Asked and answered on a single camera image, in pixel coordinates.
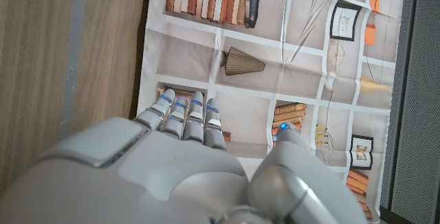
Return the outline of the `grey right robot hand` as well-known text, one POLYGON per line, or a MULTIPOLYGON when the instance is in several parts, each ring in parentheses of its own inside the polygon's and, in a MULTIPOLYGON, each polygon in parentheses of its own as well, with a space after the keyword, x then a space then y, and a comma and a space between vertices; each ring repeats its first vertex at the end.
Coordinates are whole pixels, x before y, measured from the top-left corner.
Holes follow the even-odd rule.
POLYGON ((51 147, 1 196, 2 223, 365 223, 355 196, 291 123, 248 177, 218 103, 167 89, 51 147))

